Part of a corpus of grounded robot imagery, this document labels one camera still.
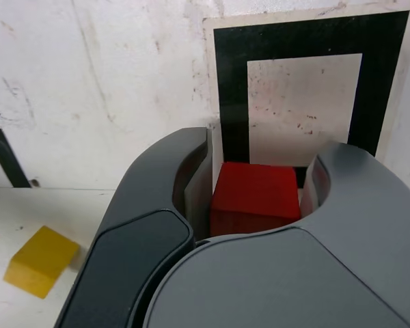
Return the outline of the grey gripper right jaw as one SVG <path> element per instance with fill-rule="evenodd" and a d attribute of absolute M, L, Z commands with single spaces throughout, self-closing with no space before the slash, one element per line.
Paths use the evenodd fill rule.
<path fill-rule="evenodd" d="M 410 327 L 410 189 L 345 143 L 319 152 L 284 227 L 215 237 L 157 288 L 144 327 Z"/>

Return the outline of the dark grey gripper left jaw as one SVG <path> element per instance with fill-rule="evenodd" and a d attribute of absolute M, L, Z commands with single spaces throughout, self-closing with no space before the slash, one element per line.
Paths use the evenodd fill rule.
<path fill-rule="evenodd" d="M 212 161 L 204 127 L 160 139 L 126 171 L 58 316 L 59 327 L 141 327 L 167 272 L 195 248 L 185 191 Z"/>

